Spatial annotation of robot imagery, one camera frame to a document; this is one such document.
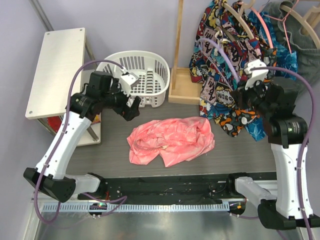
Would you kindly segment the pink patterned shorts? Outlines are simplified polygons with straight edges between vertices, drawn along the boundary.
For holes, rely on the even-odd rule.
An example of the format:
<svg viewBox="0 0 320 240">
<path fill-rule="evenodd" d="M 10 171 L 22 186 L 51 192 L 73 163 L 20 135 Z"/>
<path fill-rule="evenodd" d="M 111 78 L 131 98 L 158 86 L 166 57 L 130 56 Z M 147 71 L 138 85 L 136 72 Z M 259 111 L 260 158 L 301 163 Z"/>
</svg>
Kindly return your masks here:
<svg viewBox="0 0 320 240">
<path fill-rule="evenodd" d="M 166 168 L 191 161 L 215 147 L 209 120 L 197 116 L 149 121 L 134 128 L 127 142 L 130 163 L 148 165 L 161 156 Z"/>
</svg>

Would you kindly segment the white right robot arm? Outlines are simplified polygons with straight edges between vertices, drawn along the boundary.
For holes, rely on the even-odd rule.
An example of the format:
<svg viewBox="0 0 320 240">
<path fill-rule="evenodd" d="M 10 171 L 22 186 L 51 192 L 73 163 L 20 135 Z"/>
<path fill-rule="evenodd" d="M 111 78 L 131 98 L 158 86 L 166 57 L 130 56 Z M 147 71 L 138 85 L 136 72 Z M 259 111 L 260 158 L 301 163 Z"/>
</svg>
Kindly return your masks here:
<svg viewBox="0 0 320 240">
<path fill-rule="evenodd" d="M 302 169 L 306 165 L 305 158 L 298 163 L 300 150 L 303 150 L 303 157 L 308 151 L 302 146 L 308 125 L 294 114 L 298 92 L 293 80 L 274 77 L 268 83 L 241 81 L 231 93 L 239 107 L 250 107 L 262 117 L 276 165 L 277 194 L 268 192 L 246 175 L 228 182 L 225 190 L 230 197 L 248 198 L 267 229 L 320 226 L 320 218 L 308 202 L 306 172 Z"/>
</svg>

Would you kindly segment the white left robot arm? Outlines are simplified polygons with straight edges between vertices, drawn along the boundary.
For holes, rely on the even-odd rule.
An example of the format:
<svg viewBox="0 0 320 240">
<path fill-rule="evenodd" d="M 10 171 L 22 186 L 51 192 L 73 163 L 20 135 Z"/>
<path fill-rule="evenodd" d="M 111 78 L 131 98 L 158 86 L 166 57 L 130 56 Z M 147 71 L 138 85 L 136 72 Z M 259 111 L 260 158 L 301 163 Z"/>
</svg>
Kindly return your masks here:
<svg viewBox="0 0 320 240">
<path fill-rule="evenodd" d="M 68 163 L 81 137 L 104 108 L 112 109 L 126 121 L 139 116 L 141 98 L 136 96 L 128 105 L 133 87 L 139 83 L 134 73 L 119 78 L 110 73 L 94 71 L 84 91 L 70 98 L 69 112 L 65 113 L 60 128 L 49 149 L 36 165 L 28 167 L 23 177 L 39 192 L 65 203 L 74 194 L 89 193 L 100 200 L 107 192 L 103 178 L 94 173 L 71 176 L 66 174 Z"/>
</svg>

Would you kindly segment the black orange camo shorts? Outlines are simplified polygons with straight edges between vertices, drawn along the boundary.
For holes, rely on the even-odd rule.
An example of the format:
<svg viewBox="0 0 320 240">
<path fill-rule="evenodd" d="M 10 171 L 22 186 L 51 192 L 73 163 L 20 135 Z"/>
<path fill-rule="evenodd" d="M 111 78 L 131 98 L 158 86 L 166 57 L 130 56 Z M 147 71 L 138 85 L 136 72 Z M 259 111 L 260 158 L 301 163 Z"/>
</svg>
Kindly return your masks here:
<svg viewBox="0 0 320 240">
<path fill-rule="evenodd" d="M 239 39 L 233 34 L 231 36 L 231 42 L 225 43 L 223 49 L 240 81 L 245 82 L 248 80 L 248 76 L 244 72 L 245 64 L 248 62 L 259 59 L 267 66 L 276 66 L 277 49 L 270 48 L 268 43 L 259 37 L 259 34 L 258 40 Z M 228 112 L 214 120 L 231 137 L 236 137 L 245 126 L 260 117 L 253 109 L 238 108 L 233 98 L 229 101 L 224 101 L 223 104 L 227 106 Z"/>
</svg>

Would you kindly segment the comic print shorts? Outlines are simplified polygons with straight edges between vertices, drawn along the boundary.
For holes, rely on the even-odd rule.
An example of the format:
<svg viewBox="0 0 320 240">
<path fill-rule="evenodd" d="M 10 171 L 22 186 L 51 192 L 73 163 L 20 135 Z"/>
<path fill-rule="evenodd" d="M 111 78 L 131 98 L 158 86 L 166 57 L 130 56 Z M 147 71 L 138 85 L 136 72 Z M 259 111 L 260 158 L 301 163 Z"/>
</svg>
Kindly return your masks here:
<svg viewBox="0 0 320 240">
<path fill-rule="evenodd" d="M 215 42 L 224 50 L 224 44 L 232 40 L 221 27 L 219 15 L 218 0 L 213 0 L 200 20 L 189 63 L 192 82 L 202 84 L 199 114 L 214 121 L 229 112 L 223 102 L 233 99 L 231 92 L 237 87 L 233 71 L 212 44 Z"/>
</svg>

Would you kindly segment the blue patterned shorts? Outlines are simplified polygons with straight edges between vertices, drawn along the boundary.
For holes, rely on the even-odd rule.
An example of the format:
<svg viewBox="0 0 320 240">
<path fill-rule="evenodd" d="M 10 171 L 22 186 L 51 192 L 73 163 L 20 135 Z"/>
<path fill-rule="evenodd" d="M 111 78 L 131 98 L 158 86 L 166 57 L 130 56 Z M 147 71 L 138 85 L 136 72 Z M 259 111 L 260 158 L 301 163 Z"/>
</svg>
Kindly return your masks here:
<svg viewBox="0 0 320 240">
<path fill-rule="evenodd" d="M 292 51 L 292 53 L 290 53 L 286 47 L 277 42 L 273 26 L 270 19 L 267 18 L 266 12 L 261 11 L 259 13 L 268 27 L 273 46 L 276 48 L 276 66 L 289 69 L 296 73 L 298 71 L 297 53 L 294 50 Z M 257 16 L 252 11 L 248 14 L 248 19 L 258 31 L 258 36 L 265 40 L 268 44 L 265 30 L 263 29 Z M 260 141 L 266 136 L 263 128 L 263 120 L 259 116 L 253 122 L 246 125 L 245 129 L 256 141 Z"/>
</svg>

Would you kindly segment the pink plastic hanger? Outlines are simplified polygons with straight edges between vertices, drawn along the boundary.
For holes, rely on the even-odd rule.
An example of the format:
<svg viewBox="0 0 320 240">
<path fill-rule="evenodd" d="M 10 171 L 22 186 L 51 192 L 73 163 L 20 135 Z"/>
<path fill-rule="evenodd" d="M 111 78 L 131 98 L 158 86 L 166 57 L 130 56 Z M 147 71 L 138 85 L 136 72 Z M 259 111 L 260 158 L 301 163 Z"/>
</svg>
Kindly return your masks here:
<svg viewBox="0 0 320 240">
<path fill-rule="evenodd" d="M 267 41 L 268 41 L 268 44 L 269 44 L 269 47 L 271 49 L 274 48 L 274 45 L 273 45 L 273 42 L 272 42 L 272 38 L 271 38 L 271 35 L 270 35 L 270 32 L 269 32 L 269 29 L 264 21 L 264 19 L 261 17 L 260 13 L 254 8 L 254 7 L 250 7 L 251 11 L 256 15 L 256 17 L 259 19 L 263 29 L 264 29 L 264 32 L 266 34 L 266 37 L 267 37 Z"/>
</svg>

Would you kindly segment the grey green shorts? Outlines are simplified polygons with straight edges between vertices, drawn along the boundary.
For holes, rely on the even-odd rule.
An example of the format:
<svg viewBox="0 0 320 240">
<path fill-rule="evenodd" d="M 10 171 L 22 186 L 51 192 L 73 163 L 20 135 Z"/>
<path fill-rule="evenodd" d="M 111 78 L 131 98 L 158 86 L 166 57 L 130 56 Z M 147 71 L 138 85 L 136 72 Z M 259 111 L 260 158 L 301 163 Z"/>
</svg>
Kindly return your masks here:
<svg viewBox="0 0 320 240">
<path fill-rule="evenodd" d="M 297 54 L 297 73 L 313 86 L 320 81 L 320 49 L 317 49 L 309 36 L 300 34 L 300 23 L 291 15 L 286 22 L 290 34 L 290 46 Z"/>
</svg>

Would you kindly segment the beige wooden hanger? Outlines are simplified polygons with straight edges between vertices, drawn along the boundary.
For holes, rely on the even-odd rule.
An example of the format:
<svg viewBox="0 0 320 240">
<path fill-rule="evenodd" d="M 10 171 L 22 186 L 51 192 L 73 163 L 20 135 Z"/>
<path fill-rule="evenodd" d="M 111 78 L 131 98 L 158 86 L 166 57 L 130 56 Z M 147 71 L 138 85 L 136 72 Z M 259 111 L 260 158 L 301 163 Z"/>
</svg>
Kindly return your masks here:
<svg viewBox="0 0 320 240">
<path fill-rule="evenodd" d="M 230 36 L 233 34 L 239 39 L 258 40 L 257 30 L 245 14 L 245 10 L 249 10 L 255 2 L 255 0 L 235 0 L 229 4 L 227 0 L 219 0 L 218 19 L 221 27 Z"/>
<path fill-rule="evenodd" d="M 294 8 L 298 3 L 302 2 L 302 0 L 297 0 L 292 7 L 281 4 L 280 9 L 291 15 L 296 21 L 300 23 L 301 30 L 299 30 L 299 33 L 306 37 L 309 36 L 312 39 L 315 47 L 319 49 L 320 39 L 315 32 L 315 27 L 320 23 L 320 1 L 311 0 L 310 2 L 315 2 L 317 3 L 317 5 L 311 6 L 310 9 L 305 13 L 305 15 L 301 16 L 294 10 Z"/>
</svg>

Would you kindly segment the beige wooden hanger far right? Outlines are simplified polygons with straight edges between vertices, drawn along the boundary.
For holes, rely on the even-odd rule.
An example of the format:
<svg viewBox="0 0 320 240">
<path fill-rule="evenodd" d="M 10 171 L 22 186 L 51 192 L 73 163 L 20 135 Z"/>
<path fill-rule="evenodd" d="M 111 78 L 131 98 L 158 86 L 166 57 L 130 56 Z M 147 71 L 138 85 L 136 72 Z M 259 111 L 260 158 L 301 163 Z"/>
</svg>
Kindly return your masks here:
<svg viewBox="0 0 320 240">
<path fill-rule="evenodd" d="M 310 9 L 305 13 L 305 15 L 301 16 L 294 10 L 294 8 L 298 3 L 302 2 L 302 0 L 297 0 L 292 7 L 281 4 L 280 9 L 291 15 L 296 21 L 300 23 L 301 30 L 299 30 L 299 33 L 306 37 L 309 36 L 312 39 L 315 47 L 319 49 L 320 39 L 315 32 L 315 27 L 320 23 L 320 1 L 311 0 L 310 2 L 315 2 L 317 3 L 317 5 L 311 6 Z"/>
</svg>

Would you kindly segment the white plastic laundry basket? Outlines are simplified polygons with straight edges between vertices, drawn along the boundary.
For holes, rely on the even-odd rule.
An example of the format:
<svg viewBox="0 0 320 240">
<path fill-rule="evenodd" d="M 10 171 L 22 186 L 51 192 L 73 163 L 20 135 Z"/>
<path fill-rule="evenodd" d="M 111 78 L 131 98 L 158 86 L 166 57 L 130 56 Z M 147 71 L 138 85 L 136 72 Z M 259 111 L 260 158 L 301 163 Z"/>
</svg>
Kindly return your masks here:
<svg viewBox="0 0 320 240">
<path fill-rule="evenodd" d="M 128 106 L 136 96 L 141 98 L 141 108 L 162 105 L 171 79 L 169 65 L 163 57 L 149 51 L 129 50 L 111 54 L 105 59 L 122 65 L 139 78 L 138 84 L 131 88 Z"/>
</svg>

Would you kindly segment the red book stack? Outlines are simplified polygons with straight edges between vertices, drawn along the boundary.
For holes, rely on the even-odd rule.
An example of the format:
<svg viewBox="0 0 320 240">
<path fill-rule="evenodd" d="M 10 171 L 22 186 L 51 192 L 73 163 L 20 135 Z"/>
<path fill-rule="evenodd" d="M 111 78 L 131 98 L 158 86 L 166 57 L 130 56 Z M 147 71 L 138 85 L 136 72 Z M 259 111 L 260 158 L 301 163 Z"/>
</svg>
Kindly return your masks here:
<svg viewBox="0 0 320 240">
<path fill-rule="evenodd" d="M 52 128 L 52 130 L 57 133 L 61 124 L 62 124 L 62 117 L 61 116 L 52 116 L 47 118 L 47 123 L 48 125 Z M 101 123 L 101 116 L 97 115 L 93 122 L 91 123 L 92 125 Z"/>
</svg>

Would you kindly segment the white side shelf table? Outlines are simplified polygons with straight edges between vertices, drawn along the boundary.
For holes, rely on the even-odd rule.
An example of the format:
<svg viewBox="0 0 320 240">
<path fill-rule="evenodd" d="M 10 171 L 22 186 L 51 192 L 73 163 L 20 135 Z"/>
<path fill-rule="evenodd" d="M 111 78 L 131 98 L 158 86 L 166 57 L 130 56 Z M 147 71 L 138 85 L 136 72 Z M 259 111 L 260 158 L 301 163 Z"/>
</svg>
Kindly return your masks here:
<svg viewBox="0 0 320 240">
<path fill-rule="evenodd" d="M 52 135 L 56 132 L 47 119 L 63 117 L 71 81 L 84 64 L 85 46 L 83 27 L 44 34 L 25 117 L 37 120 Z"/>
</svg>

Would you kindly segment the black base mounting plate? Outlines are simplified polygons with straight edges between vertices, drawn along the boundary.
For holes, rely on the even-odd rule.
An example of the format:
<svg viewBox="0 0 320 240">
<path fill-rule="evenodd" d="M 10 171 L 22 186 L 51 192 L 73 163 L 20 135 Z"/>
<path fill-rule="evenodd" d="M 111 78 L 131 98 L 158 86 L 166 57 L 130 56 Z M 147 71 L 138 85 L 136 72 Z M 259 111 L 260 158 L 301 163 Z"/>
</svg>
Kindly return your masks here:
<svg viewBox="0 0 320 240">
<path fill-rule="evenodd" d="M 90 195 L 100 200 L 126 196 L 128 205 L 205 205 L 243 199 L 232 184 L 246 173 L 105 178 Z"/>
</svg>

